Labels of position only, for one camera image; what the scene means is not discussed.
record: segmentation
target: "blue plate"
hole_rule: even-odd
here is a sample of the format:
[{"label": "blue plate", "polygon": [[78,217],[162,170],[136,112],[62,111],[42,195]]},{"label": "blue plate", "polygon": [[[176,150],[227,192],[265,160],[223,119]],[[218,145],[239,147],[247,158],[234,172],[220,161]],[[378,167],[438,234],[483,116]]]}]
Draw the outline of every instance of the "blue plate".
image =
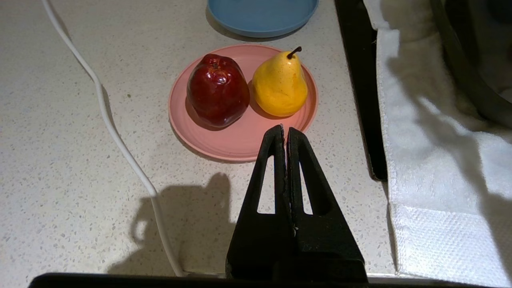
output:
[{"label": "blue plate", "polygon": [[318,0],[208,0],[208,10],[227,30],[248,37],[276,37],[302,27]]}]

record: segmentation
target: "plate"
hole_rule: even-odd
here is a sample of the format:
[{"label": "plate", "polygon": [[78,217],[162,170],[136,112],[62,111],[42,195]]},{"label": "plate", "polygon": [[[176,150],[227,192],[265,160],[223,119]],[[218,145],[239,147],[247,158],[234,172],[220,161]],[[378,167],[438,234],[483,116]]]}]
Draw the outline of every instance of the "plate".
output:
[{"label": "plate", "polygon": [[275,125],[283,124],[285,135],[288,134],[289,127],[305,132],[316,114],[318,89],[311,72],[304,65],[302,69],[308,85],[308,98],[297,113],[285,118],[271,116],[266,114],[252,97],[252,75],[256,68],[279,52],[281,50],[274,47],[253,44],[228,46],[210,52],[234,59],[242,69],[251,90],[251,103],[244,115],[221,130],[212,130],[204,125],[187,101],[188,78],[203,57],[192,62],[178,76],[169,95],[169,120],[178,137],[203,155],[220,160],[244,162],[256,160],[263,135]]},{"label": "plate", "polygon": [[209,0],[208,10],[227,30],[248,37],[281,36],[302,27],[318,0]]}]

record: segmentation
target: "pink plate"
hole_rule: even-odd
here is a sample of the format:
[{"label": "pink plate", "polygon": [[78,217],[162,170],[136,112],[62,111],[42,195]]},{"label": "pink plate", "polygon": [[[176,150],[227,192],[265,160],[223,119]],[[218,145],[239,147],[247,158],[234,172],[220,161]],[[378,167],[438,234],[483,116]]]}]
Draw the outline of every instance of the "pink plate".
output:
[{"label": "pink plate", "polygon": [[[269,46],[242,44],[210,53],[233,58],[252,90],[251,80],[256,68],[279,52],[279,49]],[[181,72],[170,91],[168,103],[170,124],[176,134],[194,150],[221,160],[253,161],[256,160],[263,135],[268,129],[283,124],[285,135],[288,134],[289,127],[304,132],[313,121],[318,107],[318,89],[311,72],[303,65],[309,95],[306,104],[297,113],[286,118],[268,115],[254,102],[251,94],[251,104],[240,119],[221,130],[209,129],[202,124],[186,100],[188,78],[201,59],[202,57],[197,58]]]}]

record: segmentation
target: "plate rim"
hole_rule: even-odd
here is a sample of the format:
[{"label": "plate rim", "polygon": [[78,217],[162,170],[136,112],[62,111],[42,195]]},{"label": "plate rim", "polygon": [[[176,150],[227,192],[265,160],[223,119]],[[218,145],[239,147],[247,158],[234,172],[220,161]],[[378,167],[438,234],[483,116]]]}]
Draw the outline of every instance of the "plate rim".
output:
[{"label": "plate rim", "polygon": [[[168,114],[168,117],[169,117],[169,122],[170,122],[171,128],[178,135],[178,138],[179,138],[178,140],[181,140],[181,141],[185,142],[190,148],[192,148],[195,151],[199,152],[203,156],[207,156],[207,157],[210,157],[210,158],[214,158],[214,159],[218,159],[218,160],[223,160],[223,161],[230,161],[230,162],[251,162],[251,161],[255,161],[256,158],[258,157],[257,153],[256,153],[256,156],[251,156],[251,157],[229,157],[229,156],[219,156],[217,154],[208,153],[208,152],[204,151],[203,149],[197,147],[196,145],[192,144],[185,137],[183,137],[183,134],[179,131],[179,129],[176,128],[176,124],[174,123],[173,118],[172,118],[172,116],[170,114],[170,101],[171,101],[171,98],[173,96],[173,92],[174,92],[174,90],[176,88],[176,84],[178,83],[178,80],[181,77],[183,77],[183,74],[188,69],[188,67],[190,67],[194,62],[202,59],[206,54],[216,53],[216,52],[218,52],[220,50],[224,50],[224,49],[227,49],[227,48],[244,47],[244,46],[245,47],[250,47],[250,46],[262,47],[262,48],[268,48],[268,49],[271,49],[271,50],[275,50],[277,52],[282,52],[282,50],[279,49],[279,48],[268,46],[268,45],[260,45],[260,44],[235,44],[235,45],[228,45],[228,46],[224,46],[222,48],[215,49],[215,50],[207,52],[207,53],[203,54],[202,56],[200,56],[200,57],[194,59],[193,61],[191,61],[180,72],[178,77],[176,77],[176,79],[175,79],[175,81],[173,83],[173,87],[170,90],[169,97],[168,97],[168,100],[167,100],[167,114]],[[309,71],[309,69],[306,66],[304,66],[304,64],[302,64],[302,63],[301,63],[301,67],[304,70],[306,70],[306,72],[311,76],[311,79],[313,80],[313,86],[314,86],[314,89],[315,89],[315,94],[316,94],[316,103],[315,103],[314,108],[313,108],[313,113],[312,113],[312,116],[311,116],[311,121],[308,121],[306,123],[306,125],[304,126],[304,128],[300,130],[302,133],[305,133],[309,129],[309,127],[311,126],[311,124],[313,123],[313,121],[314,121],[314,119],[316,117],[316,112],[318,110],[318,99],[319,99],[319,97],[318,97],[318,86],[316,85],[316,81],[315,81],[315,79],[313,77],[313,74],[311,74],[311,71]]]}]

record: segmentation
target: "pear stem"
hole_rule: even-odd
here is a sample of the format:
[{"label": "pear stem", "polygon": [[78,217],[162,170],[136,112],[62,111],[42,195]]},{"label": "pear stem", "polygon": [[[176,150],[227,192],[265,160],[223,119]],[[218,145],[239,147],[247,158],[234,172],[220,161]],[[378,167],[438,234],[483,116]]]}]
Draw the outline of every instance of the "pear stem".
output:
[{"label": "pear stem", "polygon": [[291,59],[291,58],[292,58],[292,56],[293,56],[295,53],[297,53],[297,52],[301,52],[301,51],[302,51],[302,47],[301,47],[301,46],[299,46],[299,47],[295,48],[295,50],[291,51],[291,52],[290,52],[290,54],[288,54],[288,55],[286,56],[286,58]]}]

